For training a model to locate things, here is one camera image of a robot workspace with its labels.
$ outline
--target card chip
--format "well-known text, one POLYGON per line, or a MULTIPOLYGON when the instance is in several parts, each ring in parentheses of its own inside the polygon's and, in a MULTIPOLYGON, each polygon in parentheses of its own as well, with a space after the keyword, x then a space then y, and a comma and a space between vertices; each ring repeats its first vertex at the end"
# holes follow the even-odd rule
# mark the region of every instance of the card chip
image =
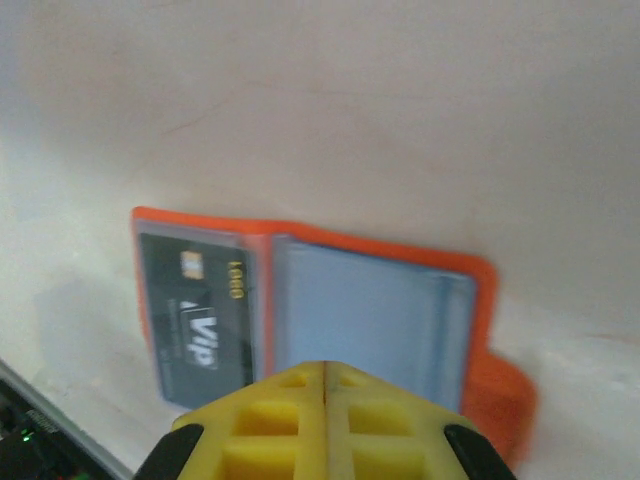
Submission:
POLYGON ((185 278, 194 280, 202 280, 204 278, 201 253, 186 250, 180 254, 180 263, 182 265, 182 275, 185 278))

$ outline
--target credit card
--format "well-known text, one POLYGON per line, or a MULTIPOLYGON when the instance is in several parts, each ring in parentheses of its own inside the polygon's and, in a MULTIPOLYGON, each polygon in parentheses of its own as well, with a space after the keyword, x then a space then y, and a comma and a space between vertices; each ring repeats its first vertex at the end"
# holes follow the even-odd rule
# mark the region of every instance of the credit card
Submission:
POLYGON ((193 409, 252 383, 248 252, 150 233, 138 239, 164 398, 193 409))

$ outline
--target black rubber tip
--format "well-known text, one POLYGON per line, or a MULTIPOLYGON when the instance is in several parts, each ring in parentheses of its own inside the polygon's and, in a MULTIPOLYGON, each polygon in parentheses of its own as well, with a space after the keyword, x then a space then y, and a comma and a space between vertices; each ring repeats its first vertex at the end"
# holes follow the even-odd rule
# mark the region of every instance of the black rubber tip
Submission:
POLYGON ((166 434, 144 461, 133 480, 178 480, 204 427, 192 423, 166 434))
POLYGON ((444 434, 469 480, 516 480, 493 445, 462 425, 447 425, 444 434))

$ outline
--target white wall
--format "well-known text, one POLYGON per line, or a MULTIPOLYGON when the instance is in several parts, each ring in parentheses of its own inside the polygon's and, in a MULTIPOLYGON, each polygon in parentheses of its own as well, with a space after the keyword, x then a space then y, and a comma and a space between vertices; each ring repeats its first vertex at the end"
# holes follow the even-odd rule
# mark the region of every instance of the white wall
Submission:
POLYGON ((0 356, 135 467, 174 412, 132 206, 459 249, 499 268, 493 343, 543 394, 522 478, 638 478, 639 25, 618 0, 3 2, 0 356))

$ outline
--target card holder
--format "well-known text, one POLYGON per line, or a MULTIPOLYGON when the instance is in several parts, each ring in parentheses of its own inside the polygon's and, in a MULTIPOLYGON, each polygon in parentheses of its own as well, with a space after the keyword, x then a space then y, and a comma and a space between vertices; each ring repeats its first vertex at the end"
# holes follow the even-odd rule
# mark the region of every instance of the card holder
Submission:
MULTIPOLYGON (((488 351, 497 275, 485 260, 286 221, 137 207, 132 222, 141 323, 156 362, 140 235, 242 249, 250 328, 238 331, 252 353, 246 381, 303 361, 342 361, 470 417, 507 463, 522 456, 537 394, 522 372, 488 351)), ((233 278, 221 282, 222 290, 237 287, 233 278)), ((238 379, 222 388, 211 372, 210 381, 204 395, 202 377, 189 387, 202 403, 239 388, 238 379)))

